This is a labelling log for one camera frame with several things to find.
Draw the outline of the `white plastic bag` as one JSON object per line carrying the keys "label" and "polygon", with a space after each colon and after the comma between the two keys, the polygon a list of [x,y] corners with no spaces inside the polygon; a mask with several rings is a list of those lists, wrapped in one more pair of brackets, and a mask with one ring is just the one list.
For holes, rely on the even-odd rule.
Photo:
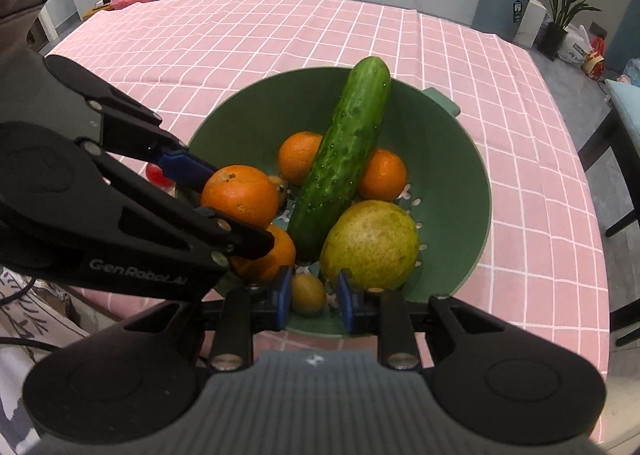
{"label": "white plastic bag", "polygon": [[578,27],[568,25],[567,34],[561,44],[558,57],[564,63],[582,66],[588,54],[592,52],[592,46],[586,28],[583,25]]}

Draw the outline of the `black chair frame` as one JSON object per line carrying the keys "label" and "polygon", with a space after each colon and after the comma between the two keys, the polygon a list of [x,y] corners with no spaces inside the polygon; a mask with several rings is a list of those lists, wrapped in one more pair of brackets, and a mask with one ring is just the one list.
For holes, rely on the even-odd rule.
{"label": "black chair frame", "polygon": [[596,206],[614,345],[639,341],[639,145],[612,108],[579,149]]}

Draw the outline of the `grey trash bin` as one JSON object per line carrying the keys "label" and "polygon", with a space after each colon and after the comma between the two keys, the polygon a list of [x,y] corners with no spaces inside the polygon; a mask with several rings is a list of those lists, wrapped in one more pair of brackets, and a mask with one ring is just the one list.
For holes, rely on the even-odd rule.
{"label": "grey trash bin", "polygon": [[478,0],[471,27],[513,42],[530,0]]}

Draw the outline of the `large orange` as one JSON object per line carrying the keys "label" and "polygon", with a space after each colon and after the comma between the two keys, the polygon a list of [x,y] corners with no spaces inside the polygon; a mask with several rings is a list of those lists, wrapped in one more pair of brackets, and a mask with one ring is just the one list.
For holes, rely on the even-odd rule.
{"label": "large orange", "polygon": [[279,195],[264,172],[235,164],[219,169],[208,179],[201,205],[265,230],[277,215]]}

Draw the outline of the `potted long leaf plant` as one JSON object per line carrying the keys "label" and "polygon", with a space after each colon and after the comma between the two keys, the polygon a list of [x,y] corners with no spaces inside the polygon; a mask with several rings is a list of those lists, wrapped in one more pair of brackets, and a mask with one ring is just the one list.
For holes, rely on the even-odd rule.
{"label": "potted long leaf plant", "polygon": [[600,7],[590,4],[591,0],[547,0],[551,20],[544,30],[538,50],[548,59],[555,60],[567,36],[567,27],[581,12],[600,12]]}

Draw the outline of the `green cucumber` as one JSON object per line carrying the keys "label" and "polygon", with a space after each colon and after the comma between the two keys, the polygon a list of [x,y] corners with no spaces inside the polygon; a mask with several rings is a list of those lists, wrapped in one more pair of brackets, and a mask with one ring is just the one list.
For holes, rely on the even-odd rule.
{"label": "green cucumber", "polygon": [[354,198],[378,144],[392,78],[383,59],[368,56],[349,71],[326,134],[288,222],[288,235],[308,261]]}

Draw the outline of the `yellow green pear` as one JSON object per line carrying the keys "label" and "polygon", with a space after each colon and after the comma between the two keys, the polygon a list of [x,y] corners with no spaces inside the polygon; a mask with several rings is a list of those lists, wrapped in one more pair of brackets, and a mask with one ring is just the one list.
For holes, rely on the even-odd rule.
{"label": "yellow green pear", "polygon": [[333,225],[320,255],[320,272],[333,287],[343,270],[359,290],[395,290],[408,281],[420,253],[416,222],[396,204],[353,204]]}

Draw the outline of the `small orange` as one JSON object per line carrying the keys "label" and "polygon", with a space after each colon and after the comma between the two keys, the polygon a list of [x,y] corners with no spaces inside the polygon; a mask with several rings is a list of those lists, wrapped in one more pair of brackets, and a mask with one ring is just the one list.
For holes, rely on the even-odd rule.
{"label": "small orange", "polygon": [[357,194],[363,199],[392,202],[404,190],[408,172],[402,159],[387,149],[375,149],[360,178]]}
{"label": "small orange", "polygon": [[231,259],[240,276],[260,285],[269,284],[280,267],[290,267],[296,259],[295,245],[285,230],[276,224],[270,224],[267,231],[274,238],[273,247],[269,253],[257,260]]}

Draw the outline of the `pink checked tablecloth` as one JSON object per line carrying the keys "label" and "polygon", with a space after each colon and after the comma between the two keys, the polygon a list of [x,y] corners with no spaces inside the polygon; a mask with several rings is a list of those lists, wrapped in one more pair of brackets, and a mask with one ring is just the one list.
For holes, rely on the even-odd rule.
{"label": "pink checked tablecloth", "polygon": [[575,146],[528,53],[402,8],[346,0],[161,0],[99,12],[55,48],[162,118],[215,167],[278,172],[326,132],[349,71],[394,80],[378,144],[408,171],[421,241],[402,291],[451,293],[608,368],[608,283]]}

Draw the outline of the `red cherry tomato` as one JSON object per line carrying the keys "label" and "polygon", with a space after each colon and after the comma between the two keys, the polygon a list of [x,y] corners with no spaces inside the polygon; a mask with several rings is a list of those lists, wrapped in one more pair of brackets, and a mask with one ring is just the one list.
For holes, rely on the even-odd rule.
{"label": "red cherry tomato", "polygon": [[153,185],[160,188],[169,188],[175,185],[174,181],[166,178],[163,170],[154,163],[147,163],[144,168],[145,178]]}

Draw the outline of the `green colander bowl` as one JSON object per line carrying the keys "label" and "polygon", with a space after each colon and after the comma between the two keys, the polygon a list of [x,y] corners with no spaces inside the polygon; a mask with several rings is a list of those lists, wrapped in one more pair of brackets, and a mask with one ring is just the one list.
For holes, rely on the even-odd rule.
{"label": "green colander bowl", "polygon": [[[276,172],[287,138],[326,133],[347,76],[345,68],[306,68],[251,84],[205,119],[191,150],[215,166],[243,163]],[[451,100],[394,81],[364,187],[390,196],[416,223],[420,251],[400,288],[406,300],[425,303],[455,293],[485,248],[491,200],[484,162],[454,119]]]}

